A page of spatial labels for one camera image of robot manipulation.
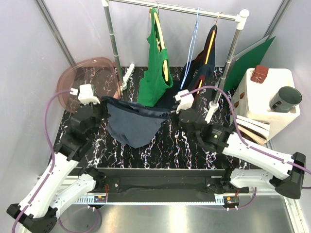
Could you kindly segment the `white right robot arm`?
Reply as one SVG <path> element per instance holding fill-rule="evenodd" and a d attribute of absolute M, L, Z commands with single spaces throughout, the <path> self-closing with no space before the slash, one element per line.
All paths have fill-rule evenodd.
<path fill-rule="evenodd" d="M 245 172 L 228 168 L 220 181 L 225 192 L 259 187 L 273 189 L 295 200 L 301 197 L 306 173 L 304 154 L 285 154 L 253 143 L 230 128 L 206 123 L 203 116 L 192 108 L 172 111 L 171 118 L 189 139 L 204 150 L 236 157 L 258 167 Z"/>

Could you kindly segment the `grey-blue tank top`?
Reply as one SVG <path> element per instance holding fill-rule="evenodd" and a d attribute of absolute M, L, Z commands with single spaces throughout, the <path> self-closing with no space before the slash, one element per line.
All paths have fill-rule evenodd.
<path fill-rule="evenodd" d="M 169 109 L 145 107 L 113 97 L 102 97 L 109 113 L 107 130 L 123 145 L 140 148 L 149 144 L 162 123 L 170 116 Z"/>

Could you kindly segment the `light blue wire hanger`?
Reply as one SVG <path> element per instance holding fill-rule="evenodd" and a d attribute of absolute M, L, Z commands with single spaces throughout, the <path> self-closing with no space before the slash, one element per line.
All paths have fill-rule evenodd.
<path fill-rule="evenodd" d="M 197 9 L 196 21 L 195 21 L 195 25 L 194 25 L 193 33 L 192 33 L 192 38 L 191 38 L 190 45 L 189 45 L 187 63 L 186 63 L 184 77 L 183 77 L 181 85 L 180 85 L 180 90 L 182 90 L 182 88 L 183 88 L 183 86 L 185 84 L 185 81 L 186 81 L 186 78 L 187 78 L 187 75 L 189 73 L 190 66 L 191 66 L 191 61 L 192 61 L 193 52 L 194 52 L 194 48 L 195 48 L 195 41 L 196 41 L 197 32 L 198 32 L 199 10 L 200 10 L 200 8 Z"/>

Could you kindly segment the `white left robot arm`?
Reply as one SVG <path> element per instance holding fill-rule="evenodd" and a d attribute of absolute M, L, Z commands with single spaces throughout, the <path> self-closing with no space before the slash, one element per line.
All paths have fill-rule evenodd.
<path fill-rule="evenodd" d="M 52 160 L 31 192 L 20 202 L 11 204 L 7 214 L 32 233 L 49 233 L 59 217 L 88 192 L 106 188 L 105 174 L 94 167 L 83 174 L 61 193 L 58 190 L 92 146 L 102 119 L 108 116 L 102 104 L 81 106 L 71 117 L 69 129 L 52 150 Z"/>

